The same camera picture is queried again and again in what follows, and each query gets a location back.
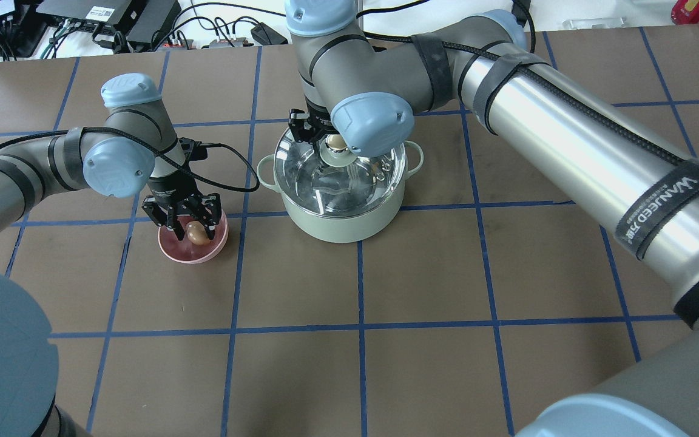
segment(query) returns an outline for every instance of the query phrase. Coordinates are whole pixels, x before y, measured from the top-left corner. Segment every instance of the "white surface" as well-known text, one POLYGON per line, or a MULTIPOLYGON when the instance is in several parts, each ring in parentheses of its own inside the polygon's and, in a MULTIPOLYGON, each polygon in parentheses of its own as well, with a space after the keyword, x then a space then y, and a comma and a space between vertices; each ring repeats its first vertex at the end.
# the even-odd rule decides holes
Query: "white surface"
MULTIPOLYGON (((363 0, 363 8, 384 8, 406 2, 408 0, 363 0)), ((284 11, 284 0, 236 0, 235 3, 276 12, 284 11)), ((672 25, 670 10, 674 3, 675 0, 533 0, 530 13, 535 20, 536 30, 563 30, 566 28, 563 26, 563 22, 569 19, 616 19, 619 17, 625 19, 626 27, 672 25)), ((180 0, 180 5, 183 8, 190 4, 190 0, 180 0)), ((364 16, 363 27, 371 32, 411 35, 436 30, 463 17, 494 8, 510 10, 511 2, 509 0, 431 0, 423 5, 399 12, 364 16)), ((197 12, 209 18, 221 16, 228 22, 239 16, 251 16, 270 25, 283 36, 289 36, 283 17, 242 8, 215 5, 201 6, 197 8, 197 12)), ((192 16, 194 16, 194 11, 188 11, 180 18, 180 22, 192 16)), ((251 27, 250 24, 239 23, 238 36, 247 36, 247 39, 252 41, 252 37, 249 35, 251 27)), ((48 29, 41 45, 37 48, 37 57, 47 47, 47 39, 54 30, 55 28, 48 29)), ((185 25, 183 32, 189 39, 194 39, 199 47, 216 39, 214 31, 203 30, 198 21, 185 25)), ((111 39, 111 37, 105 36, 102 38, 111 39)), ((90 39, 90 34, 85 32, 70 35, 61 46, 58 57, 109 55, 111 53, 110 50, 97 46, 90 39)))

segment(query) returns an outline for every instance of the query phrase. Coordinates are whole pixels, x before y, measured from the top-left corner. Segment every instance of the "power adapter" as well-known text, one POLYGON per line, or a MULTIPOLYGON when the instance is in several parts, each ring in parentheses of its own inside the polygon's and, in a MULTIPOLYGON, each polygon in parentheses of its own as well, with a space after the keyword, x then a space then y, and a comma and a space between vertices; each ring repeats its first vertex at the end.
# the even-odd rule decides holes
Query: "power adapter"
POLYGON ((272 29, 269 25, 264 22, 259 22, 258 25, 250 30, 252 38, 258 41, 258 44, 262 46, 277 45, 277 44, 287 44, 288 39, 280 35, 276 30, 272 29))

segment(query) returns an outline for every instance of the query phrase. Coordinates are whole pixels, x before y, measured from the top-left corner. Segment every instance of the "pot handle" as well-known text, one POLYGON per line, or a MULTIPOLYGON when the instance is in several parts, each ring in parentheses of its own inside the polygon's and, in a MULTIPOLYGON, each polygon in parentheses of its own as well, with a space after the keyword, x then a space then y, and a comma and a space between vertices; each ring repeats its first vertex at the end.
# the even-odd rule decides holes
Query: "pot handle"
POLYGON ((416 167, 413 169, 410 169, 410 171, 407 171, 405 174, 405 179, 408 179, 416 174, 416 172, 419 172, 419 169, 422 168, 422 164, 425 163, 425 153, 422 152, 422 147, 419 147, 419 144, 417 144, 414 141, 403 141, 404 146, 411 147, 412 149, 415 149, 417 153, 419 153, 419 164, 417 164, 416 167))
POLYGON ((263 171, 261 171, 261 167, 263 167, 264 163, 268 163, 268 161, 274 161, 274 154, 268 155, 268 157, 264 157, 260 162, 258 163, 258 179, 260 179, 260 184, 263 186, 266 186, 271 191, 277 191, 277 193, 282 192, 282 188, 280 188, 279 183, 277 183, 277 177, 274 177, 274 183, 268 183, 266 180, 263 179, 263 171))

